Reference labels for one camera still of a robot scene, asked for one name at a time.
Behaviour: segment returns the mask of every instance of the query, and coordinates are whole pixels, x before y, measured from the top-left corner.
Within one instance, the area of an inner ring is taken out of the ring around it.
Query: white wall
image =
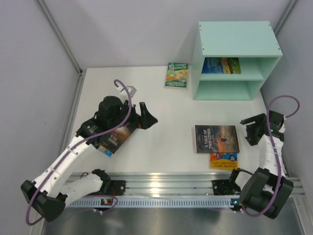
[[[0,22],[0,234],[23,235],[20,186],[56,158],[78,75],[34,0],[2,0]]]
[[[299,112],[287,119],[284,152],[293,175],[299,176],[313,209],[313,1],[301,0],[278,35],[284,54],[263,86],[266,101],[291,94],[301,102]],[[290,114],[292,100],[281,100],[274,110]]]
[[[198,21],[270,21],[289,0],[45,0],[83,68],[191,62]]]

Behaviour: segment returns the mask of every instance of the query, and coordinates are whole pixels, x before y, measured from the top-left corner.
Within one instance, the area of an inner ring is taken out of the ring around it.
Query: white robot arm
[[[134,87],[126,87],[119,80],[114,81],[121,96],[128,98],[122,102],[116,96],[107,96],[99,104],[95,115],[85,121],[76,136],[63,153],[48,169],[33,181],[26,180],[21,185],[22,192],[29,203],[26,218],[33,207],[48,222],[56,219],[73,201],[90,193],[107,194],[111,178],[104,170],[96,169],[83,179],[66,184],[74,169],[82,163],[101,143],[107,139],[106,134],[125,125],[133,128],[148,129],[157,123],[140,102],[141,115],[131,104],[135,94]]]
[[[282,161],[282,147],[284,144],[285,117],[274,111],[269,112],[269,126],[278,156],[281,172],[278,172],[276,153],[269,136],[266,115],[260,114],[242,120],[246,125],[247,141],[250,145],[258,145],[260,152],[259,168],[252,174],[243,169],[233,170],[230,185],[239,186],[239,202],[245,208],[251,208],[259,214],[274,219],[285,204],[293,190],[293,183],[286,179],[285,167]],[[279,189],[274,192],[277,182]]]

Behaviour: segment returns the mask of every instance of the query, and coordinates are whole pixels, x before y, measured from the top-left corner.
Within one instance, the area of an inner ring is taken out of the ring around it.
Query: coiled purple cable
[[[127,97],[128,97],[128,107],[129,107],[129,108],[128,108],[128,112],[127,112],[127,115],[126,115],[126,117],[124,118],[124,120],[123,120],[120,124],[118,124],[116,127],[112,128],[112,129],[110,129],[110,130],[107,130],[107,131],[101,132],[101,133],[99,133],[99,134],[96,134],[96,135],[87,137],[87,138],[85,138],[85,139],[83,139],[83,140],[77,142],[72,148],[70,148],[71,151],[73,151],[77,146],[79,146],[79,145],[82,144],[82,143],[85,143],[85,142],[87,142],[87,141],[89,141],[89,140],[92,140],[92,139],[94,139],[94,138],[97,138],[97,137],[99,137],[99,136],[105,135],[105,134],[107,134],[107,133],[110,133],[110,132],[116,130],[117,128],[119,128],[119,127],[121,127],[122,125],[124,125],[124,123],[127,121],[127,119],[129,118],[129,116],[130,116],[130,114],[131,114],[131,111],[132,111],[132,98],[131,98],[131,94],[130,94],[129,91],[127,90],[127,87],[124,85],[124,83],[122,83],[122,82],[121,82],[120,80],[118,80],[118,79],[114,80],[114,85],[115,85],[116,87],[118,87],[118,84],[117,84],[117,83],[119,83],[119,84],[124,88],[125,92],[127,93]],[[64,161],[64,159],[65,159],[69,154],[70,154],[70,151],[67,151],[67,152],[64,154],[64,156],[63,156],[63,157],[58,161],[58,163],[55,165],[55,167],[54,167],[53,170],[56,170],[56,169],[61,165],[61,163]],[[41,218],[39,218],[38,220],[36,220],[35,222],[30,222],[30,221],[29,221],[30,209],[31,209],[31,207],[32,207],[32,205],[33,205],[33,203],[34,203],[34,201],[35,201],[35,199],[36,199],[38,193],[40,192],[41,188],[45,185],[45,183],[46,183],[46,182],[48,181],[48,179],[51,177],[51,175],[53,174],[53,172],[54,172],[54,171],[49,172],[49,174],[46,176],[46,178],[43,180],[43,182],[39,185],[39,187],[37,188],[37,190],[35,191],[34,195],[32,196],[32,198],[31,198],[30,201],[29,201],[29,204],[28,204],[28,207],[27,207],[27,211],[26,211],[26,218],[25,218],[26,224],[29,225],[29,226],[32,226],[32,225],[37,224],[37,223],[38,223],[39,221],[41,221],[42,218],[43,218],[43,217],[41,217]]]
[[[273,103],[276,100],[280,99],[280,98],[291,98],[291,99],[295,100],[297,102],[297,105],[298,105],[297,109],[292,114],[287,115],[286,118],[289,118],[289,117],[295,115],[298,112],[299,108],[300,108],[300,101],[296,97],[294,97],[292,95],[280,95],[280,96],[274,98],[268,105],[268,109],[267,109],[267,113],[266,113],[266,123],[267,123],[267,127],[268,127],[268,134],[269,134],[270,142],[272,144],[272,147],[273,147],[273,150],[274,150],[274,154],[275,154],[276,165],[277,165],[277,170],[278,170],[278,176],[277,176],[278,180],[277,180],[277,183],[276,183],[275,190],[274,190],[272,198],[270,199],[268,205],[262,211],[260,211],[257,214],[251,214],[251,213],[249,213],[246,210],[246,207],[243,206],[243,211],[247,215],[249,215],[251,217],[259,217],[259,216],[263,215],[265,212],[268,211],[268,209],[271,207],[271,205],[274,203],[274,201],[276,199],[276,196],[277,196],[277,193],[278,193],[278,190],[279,190],[279,186],[280,186],[280,181],[282,179],[282,170],[281,170],[281,166],[280,166],[280,162],[279,162],[279,158],[278,158],[278,153],[277,153],[277,150],[276,150],[275,142],[274,142],[274,139],[273,139],[273,135],[272,135],[272,131],[270,129],[270,123],[269,123],[269,111],[270,111],[270,108],[273,105]]]

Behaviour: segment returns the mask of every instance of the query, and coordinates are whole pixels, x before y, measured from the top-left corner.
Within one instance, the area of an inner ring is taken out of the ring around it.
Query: purple cable
[[[280,162],[279,162],[279,158],[278,158],[278,153],[277,153],[277,150],[276,150],[275,142],[274,142],[274,139],[273,139],[273,135],[272,135],[272,131],[271,131],[271,129],[270,129],[270,123],[269,123],[269,110],[270,110],[272,104],[273,104],[276,100],[278,100],[278,99],[280,99],[280,98],[291,98],[291,99],[295,100],[295,101],[297,102],[297,105],[298,105],[297,109],[296,109],[292,114],[287,115],[286,118],[289,118],[289,117],[295,115],[295,114],[298,112],[299,108],[300,108],[300,101],[299,101],[297,98],[295,98],[294,96],[292,96],[292,95],[280,95],[280,96],[274,98],[274,99],[269,103],[269,105],[268,105],[268,109],[267,109],[267,113],[266,113],[266,122],[267,122],[267,127],[268,127],[268,133],[269,133],[270,142],[271,142],[272,147],[273,147],[273,149],[274,149],[274,154],[275,154],[275,159],[276,159],[276,164],[277,164],[277,170],[278,170],[278,176],[277,176],[277,177],[278,177],[278,180],[277,180],[277,183],[276,183],[275,190],[274,190],[274,193],[273,193],[272,198],[270,199],[268,205],[267,205],[262,211],[260,211],[260,212],[257,213],[257,214],[251,214],[251,213],[249,213],[249,212],[246,210],[246,207],[243,206],[243,211],[244,211],[247,215],[249,215],[249,216],[251,216],[251,217],[259,217],[259,216],[263,215],[265,212],[268,211],[268,209],[271,207],[271,205],[273,204],[273,202],[274,202],[275,199],[276,199],[276,196],[277,196],[277,193],[278,193],[278,190],[279,190],[279,186],[280,186],[280,181],[281,181],[281,179],[282,179],[282,170],[281,170],[281,166],[280,166]]]
[[[115,199],[114,205],[111,206],[108,210],[102,211],[102,214],[111,212],[111,211],[113,210],[113,208],[114,208],[114,207],[117,205],[117,203],[118,203],[118,199],[117,199],[117,197],[115,197],[115,196],[112,196],[112,195],[97,195],[96,197],[99,197],[99,196]],[[94,210],[97,211],[97,209],[94,209],[94,208],[86,208],[86,209],[79,210],[78,212],[75,212],[74,214],[70,215],[68,218],[66,218],[65,220],[63,220],[63,222],[62,222],[61,224],[66,223],[67,221],[69,221],[70,219],[72,219],[73,217],[77,216],[78,214],[80,214],[80,213],[82,213],[82,212],[94,211]]]
[[[124,118],[124,120],[123,120],[120,124],[118,124],[116,127],[112,128],[112,129],[110,129],[110,130],[101,132],[101,133],[96,134],[96,135],[93,135],[93,136],[89,136],[89,137],[87,137],[87,138],[85,138],[85,139],[79,141],[78,143],[76,143],[76,144],[71,148],[71,150],[74,150],[77,146],[79,146],[79,145],[82,144],[82,143],[85,143],[85,142],[87,142],[87,141],[89,141],[89,140],[92,140],[92,139],[94,139],[94,138],[97,138],[97,137],[99,137],[99,136],[105,135],[105,134],[107,134],[107,133],[110,133],[110,132],[116,130],[117,128],[119,128],[120,126],[122,126],[122,125],[127,121],[127,119],[129,118],[129,116],[130,116],[130,114],[131,114],[131,111],[132,111],[132,98],[131,98],[131,94],[130,94],[129,91],[127,90],[127,87],[124,85],[124,83],[122,83],[122,82],[121,82],[120,80],[118,80],[118,79],[114,80],[114,85],[115,85],[116,87],[118,87],[118,84],[117,84],[117,83],[119,83],[119,84],[124,88],[124,90],[125,90],[125,92],[127,93],[127,96],[128,96],[128,107],[129,107],[129,108],[128,108],[128,112],[127,112],[127,115],[126,115],[126,117]],[[58,163],[55,165],[55,167],[54,167],[53,170],[56,170],[56,169],[60,166],[60,164],[64,161],[64,159],[65,159],[69,154],[70,154],[70,151],[66,152],[66,153],[64,154],[64,156],[63,156],[63,157],[58,161]],[[38,220],[36,220],[35,222],[32,222],[32,223],[31,223],[31,222],[29,221],[30,209],[31,209],[31,207],[32,207],[32,205],[33,205],[33,203],[34,203],[34,201],[35,201],[35,198],[37,197],[38,193],[40,192],[41,188],[45,185],[45,183],[46,183],[46,182],[48,181],[48,179],[51,177],[51,175],[53,174],[53,172],[54,172],[54,171],[49,172],[49,174],[47,175],[47,177],[46,177],[46,178],[43,180],[43,182],[39,185],[39,187],[37,188],[37,190],[35,191],[34,195],[32,196],[32,198],[31,198],[30,201],[29,201],[29,204],[28,204],[28,207],[27,207],[27,211],[26,211],[26,218],[25,218],[25,219],[26,219],[26,224],[29,225],[29,226],[35,225],[35,224],[37,224],[39,221],[42,220],[42,217],[41,217],[41,218],[39,218]]]

